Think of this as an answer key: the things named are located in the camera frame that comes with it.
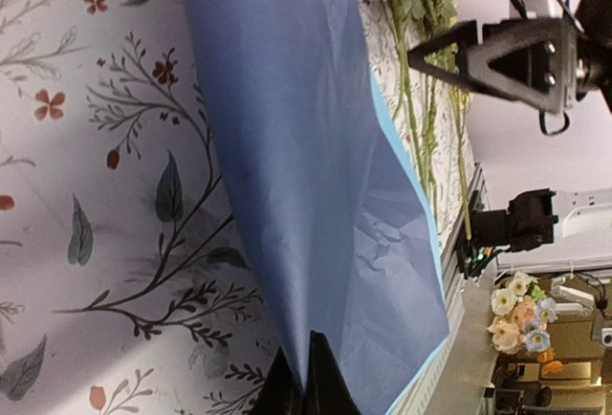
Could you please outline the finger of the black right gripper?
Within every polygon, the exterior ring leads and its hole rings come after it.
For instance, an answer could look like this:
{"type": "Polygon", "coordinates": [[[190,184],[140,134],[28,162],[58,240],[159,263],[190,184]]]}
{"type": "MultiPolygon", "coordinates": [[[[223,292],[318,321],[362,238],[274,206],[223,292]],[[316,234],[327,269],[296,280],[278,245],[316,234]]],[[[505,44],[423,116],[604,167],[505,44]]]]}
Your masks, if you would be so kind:
{"type": "Polygon", "coordinates": [[[458,22],[447,31],[407,52],[410,68],[470,93],[482,93],[483,85],[470,75],[468,51],[479,44],[475,20],[458,22]]]}

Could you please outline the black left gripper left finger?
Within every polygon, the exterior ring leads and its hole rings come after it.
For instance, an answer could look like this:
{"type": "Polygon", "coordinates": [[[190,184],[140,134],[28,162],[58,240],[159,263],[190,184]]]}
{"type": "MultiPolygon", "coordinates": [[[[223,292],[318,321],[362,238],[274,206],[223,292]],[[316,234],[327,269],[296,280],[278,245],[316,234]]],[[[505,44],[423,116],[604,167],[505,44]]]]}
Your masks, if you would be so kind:
{"type": "Polygon", "coordinates": [[[252,415],[301,415],[303,398],[283,350],[278,349],[252,415]]]}

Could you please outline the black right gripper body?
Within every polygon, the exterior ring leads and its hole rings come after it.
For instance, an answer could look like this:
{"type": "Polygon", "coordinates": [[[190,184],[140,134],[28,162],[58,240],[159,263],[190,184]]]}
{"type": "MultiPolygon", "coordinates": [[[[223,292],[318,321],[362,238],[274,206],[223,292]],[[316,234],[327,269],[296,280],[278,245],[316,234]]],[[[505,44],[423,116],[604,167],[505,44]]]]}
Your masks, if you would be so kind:
{"type": "Polygon", "coordinates": [[[514,15],[482,28],[480,90],[564,115],[595,90],[611,93],[609,0],[510,0],[514,15]]]}

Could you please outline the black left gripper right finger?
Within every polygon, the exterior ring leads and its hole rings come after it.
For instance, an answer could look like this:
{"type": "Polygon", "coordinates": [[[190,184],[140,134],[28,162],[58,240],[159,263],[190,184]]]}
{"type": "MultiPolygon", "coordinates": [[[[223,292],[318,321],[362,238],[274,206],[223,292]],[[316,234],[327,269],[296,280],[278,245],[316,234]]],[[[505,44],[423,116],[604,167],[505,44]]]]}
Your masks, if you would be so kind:
{"type": "Polygon", "coordinates": [[[315,331],[310,336],[305,413],[308,415],[360,413],[340,373],[327,338],[315,331]]]}

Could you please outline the yellow fake flower stem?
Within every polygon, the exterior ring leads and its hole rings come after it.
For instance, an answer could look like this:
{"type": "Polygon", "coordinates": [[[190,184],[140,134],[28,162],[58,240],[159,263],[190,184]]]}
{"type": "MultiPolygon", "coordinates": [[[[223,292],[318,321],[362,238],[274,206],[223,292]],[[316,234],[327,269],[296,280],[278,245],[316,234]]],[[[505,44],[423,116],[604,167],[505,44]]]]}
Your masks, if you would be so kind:
{"type": "Polygon", "coordinates": [[[466,171],[466,161],[464,156],[464,143],[466,137],[466,117],[467,111],[471,103],[471,96],[469,92],[462,90],[456,86],[450,86],[448,88],[448,96],[457,142],[457,165],[461,187],[463,220],[465,225],[466,239],[470,241],[470,198],[468,177],[466,171]]]}

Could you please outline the blue wrapping paper sheet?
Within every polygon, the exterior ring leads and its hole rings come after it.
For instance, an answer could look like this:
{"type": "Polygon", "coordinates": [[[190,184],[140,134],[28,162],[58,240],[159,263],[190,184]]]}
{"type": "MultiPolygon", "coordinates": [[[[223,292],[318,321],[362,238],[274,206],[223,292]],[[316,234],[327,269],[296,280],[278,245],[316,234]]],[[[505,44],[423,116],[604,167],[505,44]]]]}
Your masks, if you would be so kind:
{"type": "Polygon", "coordinates": [[[448,337],[435,220],[369,65],[358,0],[184,0],[223,182],[300,386],[324,335],[361,414],[448,337]]]}

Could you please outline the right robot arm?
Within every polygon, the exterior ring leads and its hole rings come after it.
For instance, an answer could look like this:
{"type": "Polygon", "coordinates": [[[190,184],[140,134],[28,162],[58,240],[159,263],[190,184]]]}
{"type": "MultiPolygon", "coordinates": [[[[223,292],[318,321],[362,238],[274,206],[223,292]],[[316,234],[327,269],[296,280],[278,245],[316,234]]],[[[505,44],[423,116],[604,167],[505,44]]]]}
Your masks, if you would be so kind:
{"type": "MultiPolygon", "coordinates": [[[[453,90],[522,102],[568,126],[568,112],[592,92],[611,99],[611,0],[510,0],[514,16],[479,26],[465,21],[407,54],[412,69],[453,90]]],[[[467,232],[476,248],[531,251],[611,223],[611,191],[525,191],[505,209],[475,211],[467,232]]]]}

